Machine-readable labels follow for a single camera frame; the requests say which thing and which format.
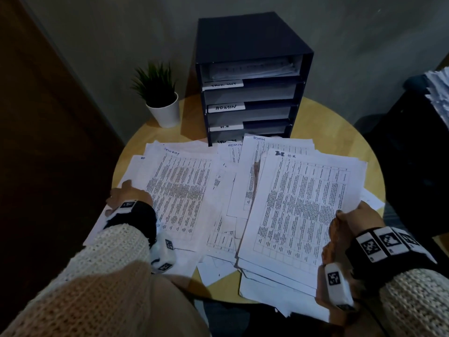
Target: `potted plant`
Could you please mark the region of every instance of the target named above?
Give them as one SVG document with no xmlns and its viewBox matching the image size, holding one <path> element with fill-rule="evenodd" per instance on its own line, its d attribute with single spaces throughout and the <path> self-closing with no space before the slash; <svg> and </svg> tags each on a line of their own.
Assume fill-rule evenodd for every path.
<svg viewBox="0 0 449 337">
<path fill-rule="evenodd" d="M 180 122 L 179 99 L 175 83 L 171 81 L 170 64 L 155 66 L 148 63 L 148 72 L 136 68 L 137 76 L 131 87 L 145 100 L 146 106 L 162 128 L 171 128 Z"/>
</svg>

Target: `green plant leaves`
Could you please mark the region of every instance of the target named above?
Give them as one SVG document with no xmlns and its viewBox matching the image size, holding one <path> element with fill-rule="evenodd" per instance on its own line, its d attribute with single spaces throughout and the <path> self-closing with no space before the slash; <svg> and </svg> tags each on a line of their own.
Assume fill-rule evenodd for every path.
<svg viewBox="0 0 449 337">
<path fill-rule="evenodd" d="M 147 72 L 140 67 L 136 68 L 136 72 L 131 88 L 140 94 L 149 107 L 168 106 L 176 100 L 176 82 L 171 82 L 170 64 L 164 68 L 163 64 L 156 66 L 149 62 Z"/>
</svg>

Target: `gray wall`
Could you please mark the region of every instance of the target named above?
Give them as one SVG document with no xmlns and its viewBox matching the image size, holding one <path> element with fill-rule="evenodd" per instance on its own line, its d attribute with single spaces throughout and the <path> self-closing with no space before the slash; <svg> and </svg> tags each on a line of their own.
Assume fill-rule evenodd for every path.
<svg viewBox="0 0 449 337">
<path fill-rule="evenodd" d="M 150 116 L 134 67 L 170 61 L 183 96 L 199 17 L 276 11 L 315 50 L 305 96 L 351 123 L 449 52 L 449 0 L 23 1 L 124 142 Z"/>
</svg>

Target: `black wrist strap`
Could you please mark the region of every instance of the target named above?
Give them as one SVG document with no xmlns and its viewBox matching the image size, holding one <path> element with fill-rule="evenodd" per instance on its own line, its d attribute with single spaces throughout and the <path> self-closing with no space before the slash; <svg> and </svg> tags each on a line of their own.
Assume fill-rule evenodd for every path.
<svg viewBox="0 0 449 337">
<path fill-rule="evenodd" d="M 354 268 L 354 278 L 364 280 L 370 291 L 377 291 L 394 276 L 415 268 L 437 271 L 432 255 L 407 232 L 394 227 L 360 233 L 346 255 Z"/>
<path fill-rule="evenodd" d="M 127 207 L 132 208 L 130 212 L 115 214 L 104 229 L 126 223 L 140 230 L 148 239 L 150 247 L 153 246 L 156 242 L 156 212 L 149 204 L 135 200 L 124 202 L 118 210 Z"/>
</svg>

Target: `cream knit sweater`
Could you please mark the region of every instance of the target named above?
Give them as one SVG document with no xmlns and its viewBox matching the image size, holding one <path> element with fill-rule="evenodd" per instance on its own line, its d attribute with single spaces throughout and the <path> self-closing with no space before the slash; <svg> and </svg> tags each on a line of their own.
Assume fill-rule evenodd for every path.
<svg viewBox="0 0 449 337">
<path fill-rule="evenodd" d="M 151 275 L 148 240 L 110 227 L 72 258 L 2 336 L 209 336 L 184 295 Z M 449 336 L 449 280 L 428 270 L 398 275 L 380 291 L 399 336 Z"/>
</svg>

